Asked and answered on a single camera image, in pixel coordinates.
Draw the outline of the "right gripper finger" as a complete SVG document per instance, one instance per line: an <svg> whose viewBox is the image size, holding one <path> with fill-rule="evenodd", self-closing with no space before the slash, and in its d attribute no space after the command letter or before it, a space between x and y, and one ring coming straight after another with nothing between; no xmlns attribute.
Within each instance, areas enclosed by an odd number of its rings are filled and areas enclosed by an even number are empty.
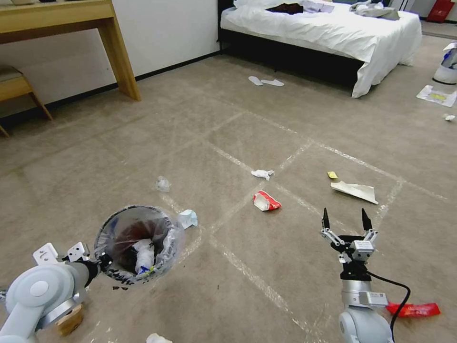
<svg viewBox="0 0 457 343"><path fill-rule="evenodd" d="M324 208L321 223L321 236L330 243L330 246L334 250L344 250L344 241L330 229L330 221L326 207Z"/></svg>
<svg viewBox="0 0 457 343"><path fill-rule="evenodd" d="M361 214L362 214L362 226L364 229L364 235L363 235L364 239L363 240L371 242L373 244L375 239L377 238L378 231L373 228L371 219L367 215L364 208L361 209Z"/></svg>

